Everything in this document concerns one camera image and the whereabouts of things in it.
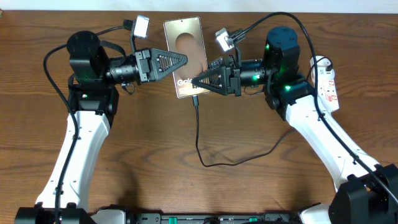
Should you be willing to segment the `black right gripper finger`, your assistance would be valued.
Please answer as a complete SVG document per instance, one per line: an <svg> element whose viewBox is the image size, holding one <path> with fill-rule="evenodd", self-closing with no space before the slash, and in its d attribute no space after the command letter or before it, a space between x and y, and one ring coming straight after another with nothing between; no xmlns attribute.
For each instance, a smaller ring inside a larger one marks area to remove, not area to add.
<svg viewBox="0 0 398 224"><path fill-rule="evenodd" d="M216 70L224 66L224 58L219 57L208 65L208 70Z"/></svg>
<svg viewBox="0 0 398 224"><path fill-rule="evenodd" d="M192 79L192 84L220 95L228 95L227 77L229 74L229 68L214 68L194 77Z"/></svg>

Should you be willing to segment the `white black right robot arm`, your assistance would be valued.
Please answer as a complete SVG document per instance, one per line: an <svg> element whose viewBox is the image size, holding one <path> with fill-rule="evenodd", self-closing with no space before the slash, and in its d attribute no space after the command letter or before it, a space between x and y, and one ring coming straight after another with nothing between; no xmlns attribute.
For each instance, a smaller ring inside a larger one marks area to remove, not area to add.
<svg viewBox="0 0 398 224"><path fill-rule="evenodd" d="M297 223L396 223L397 167L382 166L366 154L332 118L325 104L324 76L318 58L313 77L298 69L295 31L275 27L267 34L262 60L241 61L239 54L214 61L192 83L221 95L240 95L244 86L262 85L269 107L297 130L329 171L336 195L295 214Z"/></svg>

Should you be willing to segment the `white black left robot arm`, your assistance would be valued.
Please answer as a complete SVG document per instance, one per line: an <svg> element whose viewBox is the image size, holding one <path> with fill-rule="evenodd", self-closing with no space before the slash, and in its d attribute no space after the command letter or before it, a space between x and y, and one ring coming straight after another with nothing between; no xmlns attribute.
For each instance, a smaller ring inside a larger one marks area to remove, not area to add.
<svg viewBox="0 0 398 224"><path fill-rule="evenodd" d="M65 48L73 74L67 131L52 175L33 207L18 209L16 223L134 223L135 216L115 205L94 214L88 196L101 146L118 108L118 86L156 82L188 62L184 54L146 48L126 54L87 30L73 34Z"/></svg>

